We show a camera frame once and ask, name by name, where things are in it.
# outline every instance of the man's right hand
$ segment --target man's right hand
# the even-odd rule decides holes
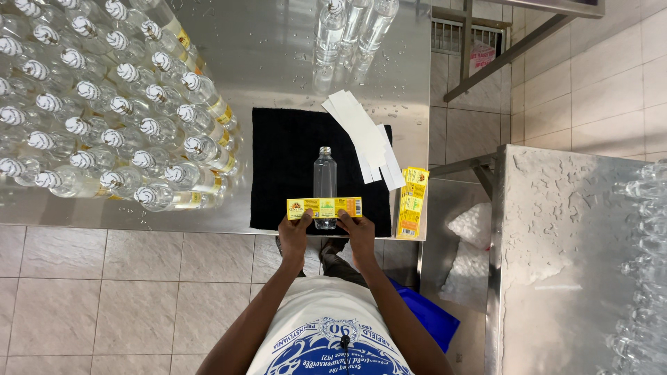
[[[352,261],[362,273],[372,267],[379,267],[375,258],[375,224],[366,217],[351,218],[345,210],[338,211],[336,225],[350,234]]]

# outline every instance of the blue plastic bin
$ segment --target blue plastic bin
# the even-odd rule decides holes
[[[446,353],[450,347],[450,341],[452,341],[452,337],[454,337],[456,329],[461,322],[438,307],[438,305],[427,300],[421,294],[405,286],[400,286],[392,279],[389,280],[392,281],[398,294],[400,294],[403,301],[406,302],[424,328],[440,345],[442,352]]]

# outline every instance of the white t-shirt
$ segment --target white t-shirt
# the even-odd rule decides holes
[[[252,375],[413,375],[371,292],[327,276],[297,278],[253,359]]]

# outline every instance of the stack of bottles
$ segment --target stack of bottles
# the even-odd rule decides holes
[[[616,325],[607,346],[615,351],[612,370],[601,374],[665,374],[667,369],[667,159],[643,167],[639,179],[617,183],[614,191],[637,199],[642,254],[621,265],[636,280],[634,305]]]
[[[363,55],[375,53],[398,13],[398,0],[316,1],[315,58],[324,67],[357,46]]]
[[[0,3],[0,173],[63,198],[219,206],[236,116],[165,0]]]

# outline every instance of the man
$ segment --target man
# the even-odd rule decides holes
[[[197,374],[453,374],[445,354],[378,266],[375,225],[367,218],[338,212],[360,274],[336,255],[340,247],[327,243],[320,254],[324,276],[297,278],[312,215],[306,210],[301,220],[285,217],[280,223],[280,267]]]

